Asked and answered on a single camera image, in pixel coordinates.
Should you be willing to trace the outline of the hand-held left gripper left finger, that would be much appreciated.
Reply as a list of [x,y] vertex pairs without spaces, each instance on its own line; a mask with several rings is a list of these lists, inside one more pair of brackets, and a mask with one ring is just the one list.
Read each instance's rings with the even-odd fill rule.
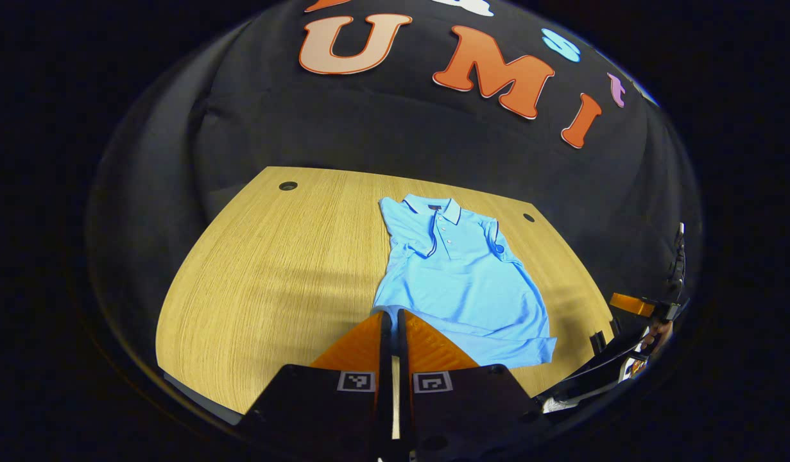
[[238,423],[281,459],[378,459],[393,424],[391,318],[360,322],[309,366],[286,364]]

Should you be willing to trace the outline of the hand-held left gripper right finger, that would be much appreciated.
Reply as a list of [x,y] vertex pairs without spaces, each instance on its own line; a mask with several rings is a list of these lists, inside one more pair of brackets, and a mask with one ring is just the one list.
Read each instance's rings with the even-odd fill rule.
[[400,435],[417,459],[518,459],[544,416],[502,364],[477,365],[411,312],[398,313]]

